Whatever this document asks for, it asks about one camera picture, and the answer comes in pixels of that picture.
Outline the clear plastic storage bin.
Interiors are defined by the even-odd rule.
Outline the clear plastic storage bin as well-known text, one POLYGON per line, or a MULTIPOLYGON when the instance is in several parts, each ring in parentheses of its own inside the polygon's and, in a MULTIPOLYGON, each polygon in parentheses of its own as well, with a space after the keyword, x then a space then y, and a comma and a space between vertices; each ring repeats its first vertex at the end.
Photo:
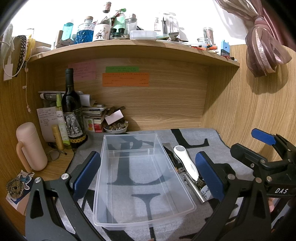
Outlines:
POLYGON ((96 226, 152 227, 195 210, 157 134, 104 136, 93 203, 96 226))

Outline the white handheld massager device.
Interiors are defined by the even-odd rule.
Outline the white handheld massager device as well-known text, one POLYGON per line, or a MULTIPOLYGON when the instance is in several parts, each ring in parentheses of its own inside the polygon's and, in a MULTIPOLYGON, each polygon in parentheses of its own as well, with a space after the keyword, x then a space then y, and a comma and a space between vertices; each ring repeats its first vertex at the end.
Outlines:
POLYGON ((190 175, 191 179, 195 182, 199 179, 199 172, 196 168, 196 165, 191 160, 186 148, 181 145, 177 145, 173 148, 173 153, 175 157, 181 161, 182 166, 185 171, 190 175))

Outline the eyeglasses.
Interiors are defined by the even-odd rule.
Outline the eyeglasses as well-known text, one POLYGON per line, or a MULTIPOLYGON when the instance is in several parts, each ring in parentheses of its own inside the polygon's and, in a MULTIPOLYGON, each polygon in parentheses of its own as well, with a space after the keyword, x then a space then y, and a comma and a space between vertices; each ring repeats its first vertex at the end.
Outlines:
POLYGON ((67 155, 66 152, 59 149, 45 149, 45 154, 47 156, 48 162, 56 161, 59 159, 61 154, 67 155))

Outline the cartoon sticker card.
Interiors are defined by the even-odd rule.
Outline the cartoon sticker card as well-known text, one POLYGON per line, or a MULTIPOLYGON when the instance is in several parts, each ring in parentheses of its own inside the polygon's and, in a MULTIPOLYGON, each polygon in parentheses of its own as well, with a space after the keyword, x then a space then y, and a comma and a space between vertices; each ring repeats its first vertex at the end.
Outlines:
POLYGON ((16 178, 6 184, 6 201, 22 215, 26 213, 34 174, 34 172, 27 173, 22 170, 16 178))

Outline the grey mat with black letters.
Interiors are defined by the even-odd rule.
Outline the grey mat with black letters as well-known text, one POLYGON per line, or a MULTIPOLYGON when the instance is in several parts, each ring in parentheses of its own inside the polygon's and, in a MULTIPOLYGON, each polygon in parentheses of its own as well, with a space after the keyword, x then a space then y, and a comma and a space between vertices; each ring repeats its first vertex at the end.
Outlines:
POLYGON ((236 176, 252 180, 252 171, 231 157, 219 134, 210 128, 130 132, 105 136, 90 133, 68 168, 71 173, 92 151, 101 161, 103 188, 93 179, 78 204, 106 240, 191 240, 218 201, 201 204, 183 175, 175 170, 175 146, 191 159, 200 151, 215 163, 228 163, 236 176))

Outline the yellow lip balm tube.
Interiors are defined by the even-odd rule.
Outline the yellow lip balm tube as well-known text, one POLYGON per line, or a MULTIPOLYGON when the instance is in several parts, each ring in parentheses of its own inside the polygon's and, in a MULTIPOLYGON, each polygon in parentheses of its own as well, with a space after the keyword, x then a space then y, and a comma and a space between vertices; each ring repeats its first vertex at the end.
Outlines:
POLYGON ((64 150, 64 144, 63 144, 61 134, 60 134, 60 131, 59 131, 59 126, 58 125, 52 125, 51 128, 52 128, 54 139, 56 141, 57 148, 59 150, 61 150, 61 151, 64 150))

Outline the green spray bottle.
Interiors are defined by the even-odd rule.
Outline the green spray bottle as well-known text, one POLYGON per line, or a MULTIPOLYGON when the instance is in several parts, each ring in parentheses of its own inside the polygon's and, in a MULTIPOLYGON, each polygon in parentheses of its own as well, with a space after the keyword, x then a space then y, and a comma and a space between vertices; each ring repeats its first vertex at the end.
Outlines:
POLYGON ((61 134, 62 142, 65 146, 70 146, 70 141, 67 133, 66 123, 62 110, 62 96, 61 93, 56 94, 56 114, 58 120, 58 127, 61 134))

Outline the white handwritten note paper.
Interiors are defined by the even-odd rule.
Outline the white handwritten note paper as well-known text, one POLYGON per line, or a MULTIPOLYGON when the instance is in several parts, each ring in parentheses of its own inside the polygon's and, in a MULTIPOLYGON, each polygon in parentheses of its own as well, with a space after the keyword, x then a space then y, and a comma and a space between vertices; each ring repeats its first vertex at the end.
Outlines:
POLYGON ((52 125, 57 125, 56 107, 38 108, 37 115, 45 142, 55 142, 52 125))

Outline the stack of books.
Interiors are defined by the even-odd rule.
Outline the stack of books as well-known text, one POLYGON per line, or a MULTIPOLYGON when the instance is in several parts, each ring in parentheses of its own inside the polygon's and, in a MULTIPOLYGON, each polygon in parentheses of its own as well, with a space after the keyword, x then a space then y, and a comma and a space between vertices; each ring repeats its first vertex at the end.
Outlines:
POLYGON ((82 108, 84 125, 87 132, 103 132, 103 122, 105 119, 106 111, 107 107, 99 104, 92 107, 82 108))

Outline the dark wine bottle elephant label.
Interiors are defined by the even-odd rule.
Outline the dark wine bottle elephant label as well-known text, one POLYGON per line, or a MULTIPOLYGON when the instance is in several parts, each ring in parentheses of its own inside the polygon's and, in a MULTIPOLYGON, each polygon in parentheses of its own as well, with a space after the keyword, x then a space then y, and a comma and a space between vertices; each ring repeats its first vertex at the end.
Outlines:
POLYGON ((62 97, 62 111, 70 145, 73 149, 77 149, 86 142, 87 135, 80 96, 74 88, 74 69, 67 68, 65 75, 66 92, 62 97))

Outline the white bowl of stones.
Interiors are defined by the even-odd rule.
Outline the white bowl of stones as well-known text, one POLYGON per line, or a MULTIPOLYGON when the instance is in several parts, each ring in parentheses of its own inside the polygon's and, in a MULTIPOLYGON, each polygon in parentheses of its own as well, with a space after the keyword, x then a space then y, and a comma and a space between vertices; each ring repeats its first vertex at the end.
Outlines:
POLYGON ((104 130, 107 133, 112 133, 112 134, 122 134, 122 133, 126 133, 128 128, 128 121, 125 121, 124 123, 113 123, 112 125, 106 125, 104 126, 104 130))

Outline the small white card box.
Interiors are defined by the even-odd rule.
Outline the small white card box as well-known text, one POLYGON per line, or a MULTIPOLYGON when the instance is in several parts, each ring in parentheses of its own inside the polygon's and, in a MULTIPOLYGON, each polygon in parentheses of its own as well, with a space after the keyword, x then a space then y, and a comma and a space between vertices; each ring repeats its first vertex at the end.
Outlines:
POLYGON ((113 124, 114 122, 120 120, 123 118, 123 114, 121 112, 121 110, 117 110, 114 113, 112 113, 111 115, 106 115, 105 116, 105 120, 107 122, 108 125, 113 124))

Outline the pink tied curtain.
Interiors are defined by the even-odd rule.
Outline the pink tied curtain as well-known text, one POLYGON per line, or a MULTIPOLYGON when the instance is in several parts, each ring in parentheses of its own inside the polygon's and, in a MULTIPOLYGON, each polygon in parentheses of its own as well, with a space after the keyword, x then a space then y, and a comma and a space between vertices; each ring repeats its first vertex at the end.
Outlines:
POLYGON ((245 37, 246 61, 255 77, 274 73, 277 66, 292 60, 264 17, 261 1, 217 1, 217 4, 249 24, 245 37))

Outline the blue plastic box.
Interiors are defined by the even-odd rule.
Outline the blue plastic box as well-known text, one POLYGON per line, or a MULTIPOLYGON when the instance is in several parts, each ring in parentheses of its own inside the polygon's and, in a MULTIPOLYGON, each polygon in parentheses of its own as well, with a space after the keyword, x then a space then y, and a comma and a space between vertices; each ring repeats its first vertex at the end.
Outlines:
POLYGON ((230 56, 230 45, 228 42, 223 40, 221 42, 221 51, 220 51, 221 56, 230 56))

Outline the pink sticky note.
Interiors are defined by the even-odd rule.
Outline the pink sticky note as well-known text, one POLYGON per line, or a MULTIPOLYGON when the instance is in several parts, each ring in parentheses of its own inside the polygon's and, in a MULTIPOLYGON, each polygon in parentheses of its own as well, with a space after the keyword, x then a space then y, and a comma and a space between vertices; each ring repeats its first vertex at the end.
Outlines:
POLYGON ((96 61, 94 60, 72 63, 68 68, 73 68, 75 82, 96 79, 96 61))

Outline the green sticky note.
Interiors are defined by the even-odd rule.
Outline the green sticky note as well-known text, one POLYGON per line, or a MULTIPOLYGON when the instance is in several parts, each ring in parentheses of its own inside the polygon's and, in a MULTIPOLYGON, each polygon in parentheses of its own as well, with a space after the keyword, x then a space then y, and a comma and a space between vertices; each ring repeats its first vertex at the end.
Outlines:
POLYGON ((107 66, 106 73, 139 72, 138 66, 107 66))

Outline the orange sticky note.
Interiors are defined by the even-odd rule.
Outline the orange sticky note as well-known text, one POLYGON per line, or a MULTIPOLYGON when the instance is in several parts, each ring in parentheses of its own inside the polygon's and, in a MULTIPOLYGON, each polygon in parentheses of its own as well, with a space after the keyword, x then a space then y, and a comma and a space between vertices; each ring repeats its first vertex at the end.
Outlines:
POLYGON ((103 87, 149 87, 149 73, 142 72, 118 72, 103 73, 103 87))

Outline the wooden shelf board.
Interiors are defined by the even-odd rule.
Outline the wooden shelf board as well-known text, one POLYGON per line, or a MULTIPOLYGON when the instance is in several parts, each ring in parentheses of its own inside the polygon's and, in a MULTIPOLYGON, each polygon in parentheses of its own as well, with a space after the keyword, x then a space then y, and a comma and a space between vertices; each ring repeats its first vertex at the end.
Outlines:
POLYGON ((30 62, 40 60, 44 63, 76 63, 100 58, 150 58, 209 66, 240 66, 236 61, 208 51, 179 43, 149 40, 109 40, 74 44, 36 54, 31 57, 30 62))

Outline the blue glass bottle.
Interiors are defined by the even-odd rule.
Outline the blue glass bottle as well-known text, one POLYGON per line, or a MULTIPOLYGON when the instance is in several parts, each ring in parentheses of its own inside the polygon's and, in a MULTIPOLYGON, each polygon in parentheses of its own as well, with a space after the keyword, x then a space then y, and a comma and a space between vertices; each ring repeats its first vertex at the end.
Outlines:
POLYGON ((94 35, 95 24, 93 24, 93 17, 87 16, 84 23, 78 26, 75 44, 92 42, 94 35))

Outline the white ceramic cup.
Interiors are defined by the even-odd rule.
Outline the white ceramic cup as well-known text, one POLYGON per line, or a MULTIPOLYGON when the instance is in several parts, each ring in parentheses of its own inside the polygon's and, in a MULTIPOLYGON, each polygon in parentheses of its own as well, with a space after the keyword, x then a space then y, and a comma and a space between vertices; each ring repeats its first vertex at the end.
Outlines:
POLYGON ((94 27, 94 34, 92 41, 106 41, 109 40, 111 25, 98 24, 94 27))

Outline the teal plastic cup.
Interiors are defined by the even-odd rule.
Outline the teal plastic cup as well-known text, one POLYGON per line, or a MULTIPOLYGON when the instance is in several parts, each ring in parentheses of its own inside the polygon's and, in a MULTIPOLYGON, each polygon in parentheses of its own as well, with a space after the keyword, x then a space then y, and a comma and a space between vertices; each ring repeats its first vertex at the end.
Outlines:
POLYGON ((72 29, 73 29, 73 23, 65 23, 63 26, 63 33, 62 33, 62 38, 61 40, 67 40, 70 39, 72 36, 72 29))

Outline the clear plastic lidded box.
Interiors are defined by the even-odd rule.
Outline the clear plastic lidded box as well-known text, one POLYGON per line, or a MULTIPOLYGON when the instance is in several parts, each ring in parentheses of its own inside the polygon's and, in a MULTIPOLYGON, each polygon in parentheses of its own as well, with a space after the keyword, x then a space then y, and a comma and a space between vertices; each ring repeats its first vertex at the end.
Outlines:
POLYGON ((129 34, 131 40, 151 40, 155 41, 157 39, 157 34, 155 31, 146 30, 132 30, 129 34))

